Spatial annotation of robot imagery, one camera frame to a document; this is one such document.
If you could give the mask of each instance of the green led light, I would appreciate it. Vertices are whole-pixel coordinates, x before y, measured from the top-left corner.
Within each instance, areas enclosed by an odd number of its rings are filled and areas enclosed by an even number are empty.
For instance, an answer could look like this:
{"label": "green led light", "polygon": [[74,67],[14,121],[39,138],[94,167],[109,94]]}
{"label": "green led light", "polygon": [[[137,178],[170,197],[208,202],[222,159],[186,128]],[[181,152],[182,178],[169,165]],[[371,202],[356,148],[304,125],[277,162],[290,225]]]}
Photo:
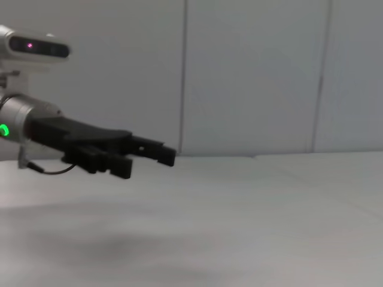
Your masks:
{"label": "green led light", "polygon": [[9,136],[10,130],[6,124],[0,124],[0,136]]}

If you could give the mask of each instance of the cable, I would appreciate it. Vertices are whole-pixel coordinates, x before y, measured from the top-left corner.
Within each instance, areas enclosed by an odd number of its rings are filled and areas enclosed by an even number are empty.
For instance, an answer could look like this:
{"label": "cable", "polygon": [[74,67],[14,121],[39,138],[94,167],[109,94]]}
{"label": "cable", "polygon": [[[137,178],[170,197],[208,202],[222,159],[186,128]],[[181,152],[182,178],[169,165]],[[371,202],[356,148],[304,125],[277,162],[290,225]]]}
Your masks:
{"label": "cable", "polygon": [[35,164],[31,161],[26,165],[26,167],[28,169],[32,169],[38,173],[42,173],[43,175],[62,175],[64,173],[74,169],[75,166],[76,166],[75,164],[72,164],[67,169],[60,170],[59,172],[46,172],[45,169],[43,169],[42,167],[38,166],[37,164]]}

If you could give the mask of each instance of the white wall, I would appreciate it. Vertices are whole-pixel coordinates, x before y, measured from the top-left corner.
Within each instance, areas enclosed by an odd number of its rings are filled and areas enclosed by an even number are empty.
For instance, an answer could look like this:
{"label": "white wall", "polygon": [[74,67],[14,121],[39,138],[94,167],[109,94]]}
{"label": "white wall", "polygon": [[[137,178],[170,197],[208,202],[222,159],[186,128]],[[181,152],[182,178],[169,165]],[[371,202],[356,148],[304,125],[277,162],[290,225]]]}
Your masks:
{"label": "white wall", "polygon": [[327,3],[189,1],[185,154],[311,150]]}
{"label": "white wall", "polygon": [[[182,1],[2,0],[0,22],[73,45],[69,63],[33,77],[33,96],[70,117],[178,147]],[[0,159],[16,148],[0,141]]]}
{"label": "white wall", "polygon": [[383,1],[334,1],[316,152],[383,150]]}

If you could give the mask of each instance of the camera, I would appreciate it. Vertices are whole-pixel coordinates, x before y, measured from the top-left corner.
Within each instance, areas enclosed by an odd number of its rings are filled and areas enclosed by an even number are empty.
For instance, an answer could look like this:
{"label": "camera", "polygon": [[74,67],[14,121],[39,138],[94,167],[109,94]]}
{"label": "camera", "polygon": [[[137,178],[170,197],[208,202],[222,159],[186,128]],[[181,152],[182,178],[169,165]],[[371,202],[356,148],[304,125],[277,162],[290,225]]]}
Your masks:
{"label": "camera", "polygon": [[1,59],[56,63],[66,61],[70,54],[70,46],[53,35],[0,26]]}

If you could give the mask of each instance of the white tabletop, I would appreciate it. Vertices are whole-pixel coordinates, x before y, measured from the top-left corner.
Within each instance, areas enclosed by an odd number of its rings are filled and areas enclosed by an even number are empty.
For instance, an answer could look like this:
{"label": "white tabletop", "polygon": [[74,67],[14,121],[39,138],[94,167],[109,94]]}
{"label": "white tabletop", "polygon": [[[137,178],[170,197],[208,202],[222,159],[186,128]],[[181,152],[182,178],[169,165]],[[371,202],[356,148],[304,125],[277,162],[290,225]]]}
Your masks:
{"label": "white tabletop", "polygon": [[383,285],[383,153],[134,164],[0,163],[0,286]]}

